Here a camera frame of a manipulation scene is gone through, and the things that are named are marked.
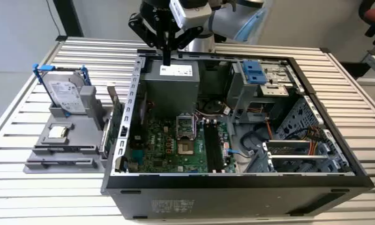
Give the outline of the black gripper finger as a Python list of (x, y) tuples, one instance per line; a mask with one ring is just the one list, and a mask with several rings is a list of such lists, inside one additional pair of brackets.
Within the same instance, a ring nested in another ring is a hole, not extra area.
[(162, 51), (162, 65), (166, 65), (166, 46), (165, 37), (161, 28), (153, 33), (144, 24), (144, 18), (140, 13), (133, 13), (128, 20), (128, 26), (137, 34), (140, 39), (149, 47), (156, 47)]
[(190, 41), (200, 35), (202, 32), (202, 27), (197, 26), (186, 29), (177, 37), (176, 33), (180, 31), (180, 28), (172, 27), (168, 33), (168, 43), (166, 43), (166, 66), (170, 65), (170, 52), (177, 49), (182, 49)]

